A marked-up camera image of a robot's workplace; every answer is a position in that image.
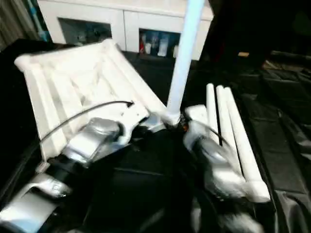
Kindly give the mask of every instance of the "cabinet door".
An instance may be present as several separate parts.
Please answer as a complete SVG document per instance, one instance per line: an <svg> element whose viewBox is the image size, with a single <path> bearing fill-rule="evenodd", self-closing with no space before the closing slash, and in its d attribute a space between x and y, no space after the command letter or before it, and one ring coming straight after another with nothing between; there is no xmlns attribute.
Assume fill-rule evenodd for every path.
<svg viewBox="0 0 311 233"><path fill-rule="evenodd" d="M163 16L148 13L124 11L126 50L139 51L139 31L154 30L161 32L182 33L184 18ZM193 48L192 59L199 60L205 39L209 30L210 21L201 20Z"/></svg>
<svg viewBox="0 0 311 233"><path fill-rule="evenodd" d="M54 43L87 44L112 37L126 50L123 11L52 1L38 1Z"/></svg>

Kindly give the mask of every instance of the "white cabinet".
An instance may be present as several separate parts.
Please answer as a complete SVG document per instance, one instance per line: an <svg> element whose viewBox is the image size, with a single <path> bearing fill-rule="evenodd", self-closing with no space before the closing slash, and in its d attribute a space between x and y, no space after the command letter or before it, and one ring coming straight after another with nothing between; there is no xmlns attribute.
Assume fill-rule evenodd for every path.
<svg viewBox="0 0 311 233"><path fill-rule="evenodd" d="M186 0L38 0L38 3L53 42L85 44L112 37L122 50L133 52L139 52L141 30L170 33L178 44L176 34L183 30L187 7ZM212 19L206 0L193 60L201 56Z"/></svg>
<svg viewBox="0 0 311 233"><path fill-rule="evenodd" d="M123 10L54 1L38 3L54 43L74 43L77 37L87 37L87 29L79 31L81 25L91 26L90 30L109 31L120 48L126 50Z"/></svg>
<svg viewBox="0 0 311 233"><path fill-rule="evenodd" d="M139 30L182 33L184 18L124 11L126 50L139 52ZM201 20L192 59L199 60L208 33L210 21Z"/></svg>

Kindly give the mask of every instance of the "white tube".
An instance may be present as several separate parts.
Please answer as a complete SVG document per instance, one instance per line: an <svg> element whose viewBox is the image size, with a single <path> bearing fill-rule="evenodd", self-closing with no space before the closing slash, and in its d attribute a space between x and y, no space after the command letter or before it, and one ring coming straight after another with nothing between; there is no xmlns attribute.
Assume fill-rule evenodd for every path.
<svg viewBox="0 0 311 233"><path fill-rule="evenodd" d="M172 125L176 125L180 119L180 105L185 91L204 2L205 0L188 0L184 29L179 41L178 56L167 104L166 117Z"/></svg>
<svg viewBox="0 0 311 233"><path fill-rule="evenodd" d="M223 86L216 87L217 104L219 112L219 125L222 137L228 142L233 150L233 157L228 158L233 163L233 166L237 172L242 174L240 160L238 156L237 147L235 145L234 135L232 131L230 116L227 108L225 91Z"/></svg>
<svg viewBox="0 0 311 233"><path fill-rule="evenodd" d="M218 133L215 91L214 85L212 83L206 85L206 108L207 108L208 125L216 133ZM209 132L209 136L217 144L219 144L219 137L216 134L214 134L213 132Z"/></svg>
<svg viewBox="0 0 311 233"><path fill-rule="evenodd" d="M229 87L225 88L225 96L241 166L247 184L249 185L250 198L255 202L267 202L270 200L270 194L267 185L261 178L239 110Z"/></svg>

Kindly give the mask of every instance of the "white styrofoam tray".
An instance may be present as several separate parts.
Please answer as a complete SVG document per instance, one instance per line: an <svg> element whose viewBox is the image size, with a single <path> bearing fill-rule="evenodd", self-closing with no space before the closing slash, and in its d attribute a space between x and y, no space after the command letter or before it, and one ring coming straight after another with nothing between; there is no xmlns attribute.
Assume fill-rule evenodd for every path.
<svg viewBox="0 0 311 233"><path fill-rule="evenodd" d="M69 117L103 102L133 101L159 115L166 109L111 39L22 55L15 64L24 73L40 139ZM57 156L92 117L116 119L126 108L125 104L113 104L71 121L41 144L43 159Z"/></svg>

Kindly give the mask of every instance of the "white foam piece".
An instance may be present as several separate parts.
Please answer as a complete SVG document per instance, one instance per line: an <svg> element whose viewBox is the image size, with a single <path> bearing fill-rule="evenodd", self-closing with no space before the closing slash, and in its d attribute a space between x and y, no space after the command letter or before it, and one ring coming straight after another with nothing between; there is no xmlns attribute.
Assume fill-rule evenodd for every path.
<svg viewBox="0 0 311 233"><path fill-rule="evenodd" d="M206 107L207 107L207 118L208 125L211 127L216 133L218 133L218 122L217 122L217 113L216 113L216 100L215 100L215 91L214 85L212 83L207 84L206 86ZM213 132L209 132L209 136L213 139L217 144L219 144L219 137Z"/></svg>
<svg viewBox="0 0 311 233"><path fill-rule="evenodd" d="M190 106L185 109L185 113L191 120L199 121L204 125L208 125L207 110L205 105L199 104Z"/></svg>
<svg viewBox="0 0 311 233"><path fill-rule="evenodd" d="M270 200L269 190L262 180L239 110L229 87L225 88L225 97L242 170L249 188L249 198L255 202L267 202Z"/></svg>
<svg viewBox="0 0 311 233"><path fill-rule="evenodd" d="M166 117L172 125L177 125L180 120L180 106L184 96L204 3L205 0L188 0L187 2L184 27L179 40L178 56L167 103Z"/></svg>
<svg viewBox="0 0 311 233"><path fill-rule="evenodd" d="M39 55L22 55L15 65L24 73L40 139L64 120L99 103L125 100L157 114L166 110L111 39ZM43 158L57 156L91 117L120 119L126 109L125 104L109 105L73 120L42 143Z"/></svg>
<svg viewBox="0 0 311 233"><path fill-rule="evenodd" d="M222 137L228 142L230 147L232 148L232 158L228 158L232 165L234 166L235 170L242 173L240 160L238 156L237 147L235 145L234 135L232 131L229 111L225 99L225 91L223 86L216 87L216 95L217 95L217 104L218 104L218 112L219 112L219 125L220 125L220 132Z"/></svg>

